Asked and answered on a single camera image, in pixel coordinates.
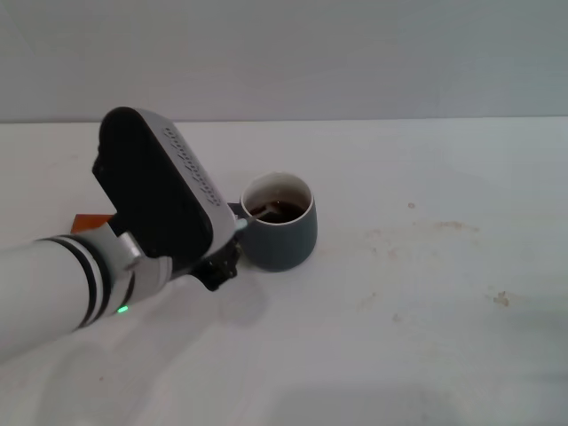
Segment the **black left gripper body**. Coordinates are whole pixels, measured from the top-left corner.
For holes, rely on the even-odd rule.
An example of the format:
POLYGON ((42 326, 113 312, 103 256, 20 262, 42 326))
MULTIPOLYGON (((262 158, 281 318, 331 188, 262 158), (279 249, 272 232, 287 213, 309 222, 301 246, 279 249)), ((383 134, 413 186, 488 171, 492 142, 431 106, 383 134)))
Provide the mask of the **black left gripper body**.
POLYGON ((211 292, 217 291, 226 281, 234 278, 225 275, 223 254, 224 248, 201 260, 190 271, 190 275, 200 281, 211 292))

